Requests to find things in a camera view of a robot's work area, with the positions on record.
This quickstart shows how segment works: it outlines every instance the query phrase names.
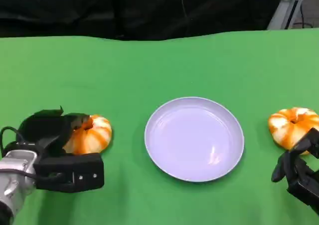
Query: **black fabric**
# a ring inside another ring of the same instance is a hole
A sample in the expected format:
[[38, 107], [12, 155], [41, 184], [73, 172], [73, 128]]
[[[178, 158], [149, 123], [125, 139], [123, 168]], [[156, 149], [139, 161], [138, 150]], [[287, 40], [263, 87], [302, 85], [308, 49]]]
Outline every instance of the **black fabric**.
[[113, 37], [112, 0], [0, 0], [0, 36]]
[[0, 37], [161, 40], [266, 29], [280, 0], [0, 0]]

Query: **toy pumpkin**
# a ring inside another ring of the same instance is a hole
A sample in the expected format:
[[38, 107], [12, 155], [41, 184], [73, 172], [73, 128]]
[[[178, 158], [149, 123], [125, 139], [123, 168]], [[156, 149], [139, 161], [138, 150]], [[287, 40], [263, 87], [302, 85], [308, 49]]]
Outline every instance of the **toy pumpkin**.
[[268, 119], [274, 140], [290, 150], [311, 128], [319, 130], [319, 116], [311, 109], [282, 109]]
[[63, 149], [75, 155], [100, 153], [109, 145], [111, 137], [110, 122], [101, 116], [91, 115], [79, 129], [74, 130]]

